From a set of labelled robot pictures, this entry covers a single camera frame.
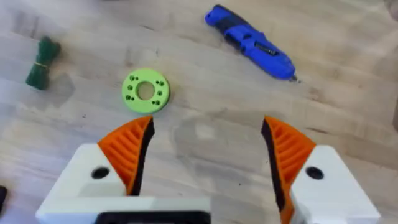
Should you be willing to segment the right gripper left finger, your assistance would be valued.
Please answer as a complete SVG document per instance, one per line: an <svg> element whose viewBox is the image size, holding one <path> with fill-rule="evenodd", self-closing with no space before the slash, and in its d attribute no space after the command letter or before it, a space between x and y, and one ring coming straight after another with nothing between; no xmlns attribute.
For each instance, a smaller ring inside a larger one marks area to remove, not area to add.
<svg viewBox="0 0 398 224"><path fill-rule="evenodd" d="M82 144L47 197L139 195L146 152L154 133L153 117L143 116L116 128L97 143Z"/></svg>

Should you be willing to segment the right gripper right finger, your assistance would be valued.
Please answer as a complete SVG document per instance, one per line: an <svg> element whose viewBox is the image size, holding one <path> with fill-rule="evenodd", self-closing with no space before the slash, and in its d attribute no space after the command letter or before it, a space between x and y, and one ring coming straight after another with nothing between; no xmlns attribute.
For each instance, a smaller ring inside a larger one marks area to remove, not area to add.
<svg viewBox="0 0 398 224"><path fill-rule="evenodd" d="M261 134L281 223L379 223L379 210L334 147L271 116Z"/></svg>

